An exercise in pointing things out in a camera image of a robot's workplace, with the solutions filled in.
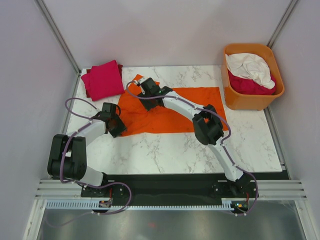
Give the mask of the orange t shirt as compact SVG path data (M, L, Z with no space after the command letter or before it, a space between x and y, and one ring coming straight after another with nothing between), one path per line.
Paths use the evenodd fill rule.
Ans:
M218 87L176 87L173 89L180 96L207 106L214 106L218 115L226 118ZM193 133L193 124L181 114L161 106L147 111L140 100L131 96L126 90L119 98L120 119L127 128L122 135L131 136L142 133L174 134Z

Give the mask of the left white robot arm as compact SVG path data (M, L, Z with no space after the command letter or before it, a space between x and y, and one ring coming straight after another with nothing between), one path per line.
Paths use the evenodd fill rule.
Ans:
M97 138L110 134L120 137L127 127L120 118L121 108L115 103L103 103L102 110L71 135L56 134L52 139L47 172L62 183L75 181L92 187L99 197L106 196L110 185L103 172L87 164L87 147Z

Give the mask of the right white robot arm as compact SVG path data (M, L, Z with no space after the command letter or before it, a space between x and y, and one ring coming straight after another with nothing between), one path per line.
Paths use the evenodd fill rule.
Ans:
M224 144L223 124L227 122L217 114L212 105L203 106L179 95L173 89L159 87L152 78L142 77L134 84L141 89L137 95L146 110L163 107L173 110L192 122L196 139L207 146L222 166L229 182L229 191L235 197L242 196L249 186L249 175L235 163Z

